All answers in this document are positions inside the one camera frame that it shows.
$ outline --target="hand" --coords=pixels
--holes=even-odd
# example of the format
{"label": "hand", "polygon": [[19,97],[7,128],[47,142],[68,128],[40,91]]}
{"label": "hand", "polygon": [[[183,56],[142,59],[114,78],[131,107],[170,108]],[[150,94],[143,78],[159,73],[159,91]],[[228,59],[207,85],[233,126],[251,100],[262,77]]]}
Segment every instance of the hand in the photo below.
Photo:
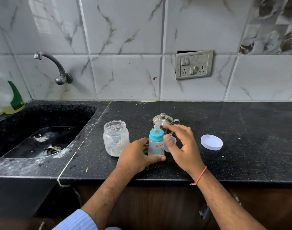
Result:
{"label": "hand", "polygon": [[143,150],[148,148],[147,138],[142,138],[132,143],[127,144],[121,155],[119,156],[116,168],[128,172],[129,176],[143,171],[150,164],[154,164],[160,161],[165,161],[164,155],[147,156],[143,153]]}
{"label": "hand", "polygon": [[164,136],[164,142],[171,151],[175,162],[196,181],[196,176],[200,175],[205,165],[200,157],[191,128],[179,124],[163,124],[163,127],[175,132],[176,136],[182,142],[183,147],[180,150],[169,135]]}

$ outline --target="orange thread bracelet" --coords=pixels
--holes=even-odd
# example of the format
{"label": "orange thread bracelet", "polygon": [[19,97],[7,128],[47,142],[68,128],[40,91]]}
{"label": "orange thread bracelet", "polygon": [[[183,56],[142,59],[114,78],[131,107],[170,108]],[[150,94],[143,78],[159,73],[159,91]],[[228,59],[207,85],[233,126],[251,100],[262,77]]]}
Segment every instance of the orange thread bracelet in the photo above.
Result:
{"label": "orange thread bracelet", "polygon": [[205,172],[205,170],[207,169],[207,166],[204,168],[204,170],[202,171],[202,173],[200,174],[199,178],[197,179],[197,181],[195,183],[191,183],[190,185],[197,185],[197,183],[199,182],[200,178],[202,177],[203,173]]}

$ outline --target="drain strainer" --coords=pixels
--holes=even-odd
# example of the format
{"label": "drain strainer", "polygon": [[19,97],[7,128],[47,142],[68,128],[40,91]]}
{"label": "drain strainer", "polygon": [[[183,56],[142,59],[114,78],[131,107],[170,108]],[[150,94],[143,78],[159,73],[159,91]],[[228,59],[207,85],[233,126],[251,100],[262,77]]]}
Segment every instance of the drain strainer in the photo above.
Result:
{"label": "drain strainer", "polygon": [[47,149],[47,154],[48,155],[52,155],[52,154],[55,154],[59,151],[62,150],[62,147],[60,145],[56,145],[56,146],[50,146],[48,149]]}

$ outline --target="chrome tap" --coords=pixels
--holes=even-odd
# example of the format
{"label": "chrome tap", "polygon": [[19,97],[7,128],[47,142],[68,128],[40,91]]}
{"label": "chrome tap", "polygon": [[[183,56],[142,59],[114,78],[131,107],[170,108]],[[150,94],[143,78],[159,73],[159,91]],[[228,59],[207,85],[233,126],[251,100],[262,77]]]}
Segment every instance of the chrome tap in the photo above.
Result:
{"label": "chrome tap", "polygon": [[43,56],[52,60],[59,69],[60,76],[55,79],[56,84],[63,85],[65,83],[70,84],[72,82],[72,80],[73,80],[72,76],[69,73],[65,72],[61,63],[54,56],[52,56],[44,51],[38,51],[34,54],[34,59],[41,60]]}

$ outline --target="power socket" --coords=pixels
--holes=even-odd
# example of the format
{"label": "power socket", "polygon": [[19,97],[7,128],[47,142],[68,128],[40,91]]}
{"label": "power socket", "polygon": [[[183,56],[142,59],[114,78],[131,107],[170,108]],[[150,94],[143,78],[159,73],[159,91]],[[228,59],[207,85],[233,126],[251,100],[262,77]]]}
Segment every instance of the power socket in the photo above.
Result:
{"label": "power socket", "polygon": [[213,50],[177,53],[176,80],[211,76],[213,54]]}

